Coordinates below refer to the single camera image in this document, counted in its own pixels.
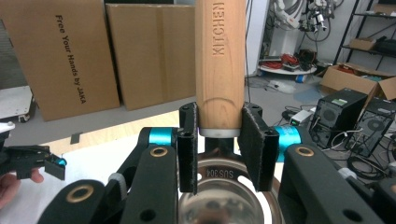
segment wooden handle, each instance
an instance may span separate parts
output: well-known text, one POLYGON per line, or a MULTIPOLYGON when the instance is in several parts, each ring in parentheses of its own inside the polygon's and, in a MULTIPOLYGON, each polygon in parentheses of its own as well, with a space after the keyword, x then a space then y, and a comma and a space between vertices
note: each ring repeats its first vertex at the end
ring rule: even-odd
POLYGON ((245 1, 195 1, 196 96, 200 134, 236 137, 242 123, 245 1))

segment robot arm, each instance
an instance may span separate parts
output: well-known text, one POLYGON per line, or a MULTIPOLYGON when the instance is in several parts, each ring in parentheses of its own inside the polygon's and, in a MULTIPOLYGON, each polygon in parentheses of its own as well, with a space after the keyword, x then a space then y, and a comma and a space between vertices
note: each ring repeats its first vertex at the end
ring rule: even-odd
POLYGON ((306 13, 308 14, 308 18, 306 21, 299 21, 298 19, 302 11, 303 0, 297 0, 290 8, 286 9, 283 0, 275 0, 274 12, 281 23, 287 24, 292 29, 299 29, 304 32, 316 32, 319 26, 321 26, 323 30, 327 29, 324 24, 326 18, 334 18, 334 2, 336 1, 309 0, 309 2, 307 2, 308 11, 306 13))
POLYGON ((283 23, 291 26, 293 29, 298 29, 300 27, 300 23, 296 19, 298 14, 300 14, 301 7, 303 6, 303 1, 298 0, 295 4, 300 4, 298 6, 298 10, 295 10, 293 13, 288 14, 285 11, 285 3, 283 0, 276 0, 274 2, 274 12, 276 17, 283 23))

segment brass screw hole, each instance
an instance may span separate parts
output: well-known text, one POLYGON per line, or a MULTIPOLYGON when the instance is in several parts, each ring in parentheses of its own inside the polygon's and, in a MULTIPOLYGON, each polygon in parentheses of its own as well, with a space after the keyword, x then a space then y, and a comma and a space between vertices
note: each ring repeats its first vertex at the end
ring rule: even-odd
POLYGON ((152 157, 162 157, 168 153, 168 149, 164 147, 156 147, 150 151, 152 157))
POLYGON ((85 184, 72 189, 67 196, 66 200, 69 203, 80 203, 88 199, 93 194, 93 186, 85 184))
POLYGON ((311 157, 315 153, 312 149, 306 147, 297 147, 296 152, 302 156, 311 157))

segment human hand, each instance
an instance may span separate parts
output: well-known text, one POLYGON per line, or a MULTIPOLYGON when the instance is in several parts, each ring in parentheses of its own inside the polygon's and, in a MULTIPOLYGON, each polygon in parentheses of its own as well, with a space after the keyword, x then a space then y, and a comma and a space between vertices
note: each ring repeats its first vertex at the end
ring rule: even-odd
MULTIPOLYGON (((44 181, 44 176, 38 172, 38 169, 32 170, 31 179, 35 183, 41 183, 44 181)), ((0 209, 6 204, 10 203, 18 193, 21 181, 17 179, 15 175, 6 174, 0 176, 0 209)))

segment cardboard box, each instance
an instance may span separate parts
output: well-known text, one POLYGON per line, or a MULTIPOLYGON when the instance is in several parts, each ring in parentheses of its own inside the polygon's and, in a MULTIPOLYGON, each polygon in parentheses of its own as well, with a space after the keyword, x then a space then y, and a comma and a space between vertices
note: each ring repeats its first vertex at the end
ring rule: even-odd
POLYGON ((377 13, 383 12, 388 16, 392 15, 393 13, 392 16, 396 16, 396 5, 394 4, 375 4, 373 10, 377 13))
POLYGON ((120 106, 103 1, 0 0, 44 120, 120 106))
POLYGON ((194 7, 106 4, 128 110, 195 95, 194 7))
POLYGON ((375 40, 372 38, 356 38, 351 39, 349 46, 353 49, 370 50, 374 47, 375 40))
POLYGON ((342 63, 328 67, 320 85, 325 90, 340 91, 343 88, 349 88, 366 93, 368 95, 367 102, 374 96, 387 100, 396 99, 396 76, 367 69, 353 63, 342 63), (350 70, 352 74, 339 69, 350 70))

